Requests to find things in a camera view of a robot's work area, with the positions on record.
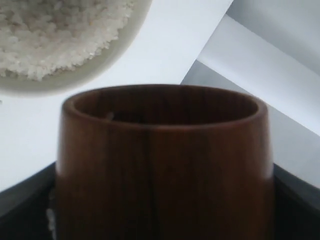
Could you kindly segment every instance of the wood grain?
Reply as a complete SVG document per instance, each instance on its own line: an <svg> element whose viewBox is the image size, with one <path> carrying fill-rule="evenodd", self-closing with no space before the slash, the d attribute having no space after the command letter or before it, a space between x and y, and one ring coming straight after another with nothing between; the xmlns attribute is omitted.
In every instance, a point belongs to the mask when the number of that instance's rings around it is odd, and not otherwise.
<svg viewBox="0 0 320 240"><path fill-rule="evenodd" d="M268 111L199 86L92 90L62 107L58 240L271 240Z"/></svg>

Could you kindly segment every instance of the cooked white rice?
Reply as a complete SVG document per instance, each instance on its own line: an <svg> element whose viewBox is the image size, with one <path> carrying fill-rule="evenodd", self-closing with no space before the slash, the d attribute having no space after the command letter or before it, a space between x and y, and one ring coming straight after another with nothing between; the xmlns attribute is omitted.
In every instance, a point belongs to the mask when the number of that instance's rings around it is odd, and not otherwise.
<svg viewBox="0 0 320 240"><path fill-rule="evenodd" d="M108 49L134 0L0 0L0 76L41 81Z"/></svg>

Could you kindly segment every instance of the black tray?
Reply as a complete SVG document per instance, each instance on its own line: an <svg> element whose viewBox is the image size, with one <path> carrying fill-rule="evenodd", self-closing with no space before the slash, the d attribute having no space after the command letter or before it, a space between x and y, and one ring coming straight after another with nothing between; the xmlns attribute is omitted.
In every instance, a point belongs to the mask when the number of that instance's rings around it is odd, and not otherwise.
<svg viewBox="0 0 320 240"><path fill-rule="evenodd" d="M55 166L51 165L44 171L53 173L54 169ZM274 166L274 175L275 239L320 240L320 190L277 165ZM23 204L0 217L0 240L52 240L46 210L53 187L52 178Z"/></svg>

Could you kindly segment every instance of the white bowl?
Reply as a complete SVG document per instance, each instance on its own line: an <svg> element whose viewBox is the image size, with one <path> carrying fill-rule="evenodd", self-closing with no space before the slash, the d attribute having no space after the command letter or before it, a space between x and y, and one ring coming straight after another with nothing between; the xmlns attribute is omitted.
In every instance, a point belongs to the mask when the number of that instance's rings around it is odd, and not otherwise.
<svg viewBox="0 0 320 240"><path fill-rule="evenodd" d="M75 71L46 77L43 81L17 80L0 77L0 94L16 96L43 96L65 92L80 87L107 71L128 49L142 27L152 0L135 0L128 24L119 31L119 39L110 43L109 49L88 61Z"/></svg>

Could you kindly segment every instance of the dark tray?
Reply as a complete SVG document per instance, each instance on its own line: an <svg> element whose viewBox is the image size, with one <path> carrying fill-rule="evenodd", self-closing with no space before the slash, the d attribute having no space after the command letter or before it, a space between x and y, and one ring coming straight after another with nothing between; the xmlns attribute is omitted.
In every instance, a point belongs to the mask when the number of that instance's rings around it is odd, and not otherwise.
<svg viewBox="0 0 320 240"><path fill-rule="evenodd" d="M51 165L45 171L53 173L54 168ZM275 239L320 240L320 190L277 165L274 175ZM23 204L0 217L0 240L52 240L46 210L53 187L52 178Z"/></svg>

